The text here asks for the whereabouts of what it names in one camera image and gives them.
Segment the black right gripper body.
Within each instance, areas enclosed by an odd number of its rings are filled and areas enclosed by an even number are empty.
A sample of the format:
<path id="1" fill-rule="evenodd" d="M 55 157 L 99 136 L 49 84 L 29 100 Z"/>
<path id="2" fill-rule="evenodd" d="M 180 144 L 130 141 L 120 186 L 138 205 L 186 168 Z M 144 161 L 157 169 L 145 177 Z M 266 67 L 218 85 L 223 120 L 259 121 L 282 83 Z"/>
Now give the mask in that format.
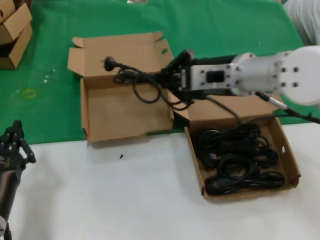
<path id="1" fill-rule="evenodd" d="M 226 83 L 226 72 L 234 56 L 212 58 L 193 58 L 181 67 L 181 86 L 190 90 L 193 98 L 205 98 L 208 95 L 232 96 Z"/>

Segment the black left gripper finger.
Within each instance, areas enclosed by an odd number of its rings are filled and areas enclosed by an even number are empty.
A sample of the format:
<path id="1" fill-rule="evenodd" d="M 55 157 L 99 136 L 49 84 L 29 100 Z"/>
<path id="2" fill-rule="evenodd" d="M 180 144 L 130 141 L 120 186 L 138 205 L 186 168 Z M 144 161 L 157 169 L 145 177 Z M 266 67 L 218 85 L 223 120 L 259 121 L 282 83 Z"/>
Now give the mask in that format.
<path id="1" fill-rule="evenodd" d="M 27 141 L 25 140 L 25 134 L 24 134 L 22 122 L 20 120 L 18 120 L 17 122 L 18 122 L 17 135 L 18 135 L 19 146 L 23 149 L 24 153 L 26 154 L 26 157 L 23 159 L 24 164 L 25 165 L 28 163 L 35 164 L 37 160 L 34 152 L 28 145 Z"/>
<path id="2" fill-rule="evenodd" d="M 19 120 L 14 120 L 12 126 L 7 127 L 4 134 L 0 136 L 0 152 L 11 150 L 14 153 L 19 151 L 18 145 Z"/>

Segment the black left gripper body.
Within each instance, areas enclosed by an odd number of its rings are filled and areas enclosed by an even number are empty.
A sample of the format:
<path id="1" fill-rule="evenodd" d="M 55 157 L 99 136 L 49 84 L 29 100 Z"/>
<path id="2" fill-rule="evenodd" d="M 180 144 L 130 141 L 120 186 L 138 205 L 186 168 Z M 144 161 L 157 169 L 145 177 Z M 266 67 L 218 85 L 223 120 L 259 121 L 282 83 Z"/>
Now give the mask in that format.
<path id="1" fill-rule="evenodd" d="M 25 160 L 19 149 L 0 150 L 0 174 L 22 172 L 26 169 Z"/>

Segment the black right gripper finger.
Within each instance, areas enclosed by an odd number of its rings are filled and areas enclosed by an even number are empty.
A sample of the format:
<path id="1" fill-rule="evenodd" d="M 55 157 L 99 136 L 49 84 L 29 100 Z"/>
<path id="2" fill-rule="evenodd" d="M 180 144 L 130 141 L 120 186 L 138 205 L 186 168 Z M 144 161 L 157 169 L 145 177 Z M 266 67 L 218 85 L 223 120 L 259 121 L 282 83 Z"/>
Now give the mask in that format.
<path id="1" fill-rule="evenodd" d="M 193 58 L 193 50 L 183 50 L 177 57 L 175 57 L 164 68 L 161 69 L 161 75 L 173 75 L 177 73 L 181 67 L 185 66 Z"/>
<path id="2" fill-rule="evenodd" d="M 193 104 L 194 98 L 190 90 L 182 87 L 182 81 L 178 74 L 160 74 L 159 84 L 161 87 L 168 89 L 180 102 Z"/>

